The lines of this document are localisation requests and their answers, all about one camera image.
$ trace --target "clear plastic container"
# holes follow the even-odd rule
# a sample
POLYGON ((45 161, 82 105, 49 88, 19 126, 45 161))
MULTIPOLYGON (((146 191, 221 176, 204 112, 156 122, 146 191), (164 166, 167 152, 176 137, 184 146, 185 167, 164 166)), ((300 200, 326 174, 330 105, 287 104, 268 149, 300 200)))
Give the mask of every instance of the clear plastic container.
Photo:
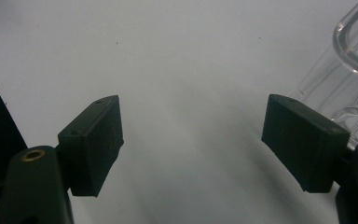
POLYGON ((349 130, 348 147, 358 145, 358 5, 337 25, 333 46, 290 97, 349 130))

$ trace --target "transparent plastic object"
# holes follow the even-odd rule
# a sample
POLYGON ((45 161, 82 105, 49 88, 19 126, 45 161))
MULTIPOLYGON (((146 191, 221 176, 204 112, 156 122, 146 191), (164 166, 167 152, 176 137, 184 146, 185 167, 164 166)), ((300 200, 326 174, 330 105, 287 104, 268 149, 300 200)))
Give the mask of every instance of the transparent plastic object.
POLYGON ((351 132, 358 145, 358 4, 337 25, 333 46, 290 94, 351 132))

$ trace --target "brass screw insert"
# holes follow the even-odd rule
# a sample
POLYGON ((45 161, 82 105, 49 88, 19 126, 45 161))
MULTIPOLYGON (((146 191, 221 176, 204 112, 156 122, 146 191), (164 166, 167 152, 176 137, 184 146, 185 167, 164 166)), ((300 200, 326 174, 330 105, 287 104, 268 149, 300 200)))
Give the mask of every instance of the brass screw insert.
POLYGON ((36 161, 45 156, 46 152, 42 149, 35 149, 32 151, 27 151, 22 157, 22 161, 36 161))

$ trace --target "white table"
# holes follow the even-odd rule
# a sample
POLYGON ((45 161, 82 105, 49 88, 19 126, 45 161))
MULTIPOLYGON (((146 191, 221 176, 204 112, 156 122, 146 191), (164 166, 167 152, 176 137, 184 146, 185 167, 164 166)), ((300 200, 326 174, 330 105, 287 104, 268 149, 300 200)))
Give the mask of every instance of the white table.
POLYGON ((76 224, 337 223, 337 190, 302 192, 260 134, 355 4, 0 0, 0 94, 28 147, 119 95, 125 144, 76 224))

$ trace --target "white surface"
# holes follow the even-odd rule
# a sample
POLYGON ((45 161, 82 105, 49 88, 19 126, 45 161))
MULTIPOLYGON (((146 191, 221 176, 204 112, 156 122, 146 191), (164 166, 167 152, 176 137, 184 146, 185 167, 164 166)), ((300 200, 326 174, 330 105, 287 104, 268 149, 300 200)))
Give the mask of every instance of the white surface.
POLYGON ((0 93, 29 147, 119 95, 125 144, 76 224, 337 223, 335 192, 302 192, 259 139, 355 3, 0 0, 0 93))

